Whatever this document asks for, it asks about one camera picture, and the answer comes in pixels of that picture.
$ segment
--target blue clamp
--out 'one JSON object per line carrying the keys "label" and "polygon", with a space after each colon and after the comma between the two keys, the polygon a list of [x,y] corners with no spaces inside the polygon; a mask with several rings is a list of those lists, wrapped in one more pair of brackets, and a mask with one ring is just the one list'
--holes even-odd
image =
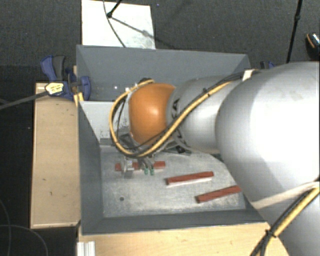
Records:
{"label": "blue clamp", "polygon": [[[71,91],[71,87],[75,84],[77,77],[70,68],[64,70],[64,56],[46,56],[40,62],[42,72],[49,78],[50,83],[59,81],[63,83],[63,93],[58,96],[65,98],[69,101],[74,100],[74,93]],[[68,75],[68,81],[63,81],[64,72]],[[88,76],[82,76],[80,78],[83,99],[89,100],[91,94],[91,84]]]}

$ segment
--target white paper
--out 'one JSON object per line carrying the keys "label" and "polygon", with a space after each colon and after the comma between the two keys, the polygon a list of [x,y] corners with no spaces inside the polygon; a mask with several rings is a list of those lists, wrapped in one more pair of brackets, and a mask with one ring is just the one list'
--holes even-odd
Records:
{"label": "white paper", "polygon": [[[105,2],[106,12],[110,12],[115,4]],[[121,3],[109,20],[126,47],[156,48],[150,6]],[[82,0],[82,44],[122,47],[110,28],[102,1]]]}

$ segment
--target white strap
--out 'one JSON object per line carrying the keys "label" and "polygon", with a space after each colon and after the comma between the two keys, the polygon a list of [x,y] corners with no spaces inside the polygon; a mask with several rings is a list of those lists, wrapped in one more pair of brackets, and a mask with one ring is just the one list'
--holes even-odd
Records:
{"label": "white strap", "polygon": [[318,187],[319,187],[319,181],[305,183],[293,189],[289,189],[285,192],[275,194],[255,202],[251,202],[251,204],[255,209],[259,210],[265,207],[273,206],[285,200],[295,198],[303,194],[304,192],[307,192],[311,189],[318,188]]}
{"label": "white strap", "polygon": [[252,72],[255,69],[248,69],[246,71],[244,71],[243,77],[242,77],[242,82],[248,80],[251,76],[252,76]]}

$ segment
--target yellow cable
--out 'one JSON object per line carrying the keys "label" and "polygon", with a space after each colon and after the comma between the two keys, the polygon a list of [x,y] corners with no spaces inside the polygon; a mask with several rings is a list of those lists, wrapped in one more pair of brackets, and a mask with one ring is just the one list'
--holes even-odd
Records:
{"label": "yellow cable", "polygon": [[120,142],[118,141],[118,138],[116,136],[116,133],[114,131],[114,124],[113,124],[113,120],[112,120],[112,116],[114,114],[114,110],[115,110],[115,107],[118,105],[118,103],[123,99],[125,98],[129,93],[131,92],[134,92],[135,90],[137,90],[138,88],[142,87],[142,86],[145,86],[147,84],[150,84],[150,83],[154,83],[155,81],[153,79],[148,79],[146,81],[143,81],[143,82],[140,82],[138,83],[136,86],[133,86],[131,87],[128,91],[124,92],[123,94],[121,94],[116,100],[115,102],[112,104],[111,106],[111,110],[110,110],[110,114],[109,114],[109,127],[110,127],[110,133],[111,133],[111,136],[112,136],[112,139],[116,145],[116,147],[121,150],[123,153],[126,153],[128,155],[133,155],[133,153],[131,151],[128,151],[126,150],[121,144]]}
{"label": "yellow cable", "polygon": [[[316,187],[313,188],[310,193],[308,193],[304,199],[302,199],[296,207],[288,214],[288,216],[280,223],[280,225],[277,227],[277,229],[274,231],[274,236],[278,237],[289,224],[306,208],[306,206],[314,199],[316,198],[320,193],[320,188]],[[267,252],[267,247],[271,244],[272,240],[275,238],[272,236],[269,240],[269,242],[266,244],[265,252]]]}
{"label": "yellow cable", "polygon": [[[226,85],[230,84],[231,81],[225,82],[223,84],[220,84],[218,86],[216,86],[215,88],[211,89],[208,91],[208,93],[204,94],[202,97],[200,97],[199,99],[197,99],[194,103],[192,103],[190,106],[188,106],[185,111],[182,113],[182,115],[173,123],[173,125],[169,128],[169,130],[161,137],[161,139],[159,139],[157,141],[157,143],[155,143],[150,149],[148,149],[146,152],[137,155],[136,157],[141,158],[141,157],[145,157],[147,155],[149,155],[150,153],[152,153],[154,150],[156,150],[157,148],[159,148],[163,142],[165,142],[170,136],[171,134],[175,131],[175,129],[179,126],[179,124],[186,118],[186,116],[192,111],[194,110],[198,105],[200,105],[204,100],[206,100],[207,98],[209,98],[211,95],[215,94],[216,92],[218,92],[219,90],[221,90],[223,87],[225,87]],[[113,116],[113,111],[116,107],[116,105],[125,97],[127,96],[130,92],[135,91],[136,89],[138,89],[139,87],[141,87],[141,84],[138,84],[137,86],[134,86],[130,89],[130,91],[127,91],[125,93],[123,93],[120,97],[118,97],[115,102],[113,103],[111,110],[110,110],[110,114],[109,114],[109,127],[110,127],[110,133],[112,136],[112,139],[116,145],[116,147],[122,151],[123,153],[127,154],[127,155],[134,155],[135,153],[126,150],[118,141],[117,137],[116,137],[116,133],[114,131],[114,127],[113,127],[113,122],[112,122],[112,116]]]}

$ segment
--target wooden board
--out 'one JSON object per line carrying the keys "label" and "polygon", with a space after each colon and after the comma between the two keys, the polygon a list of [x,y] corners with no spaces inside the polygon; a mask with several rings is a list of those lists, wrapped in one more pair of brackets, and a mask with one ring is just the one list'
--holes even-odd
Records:
{"label": "wooden board", "polygon": [[[110,235],[79,232],[79,242],[95,241],[96,256],[249,256],[268,228],[255,223]],[[277,238],[265,255],[288,253]]]}
{"label": "wooden board", "polygon": [[[36,93],[44,91],[36,85]],[[77,111],[74,102],[35,101],[30,227],[75,226],[80,220]]]}

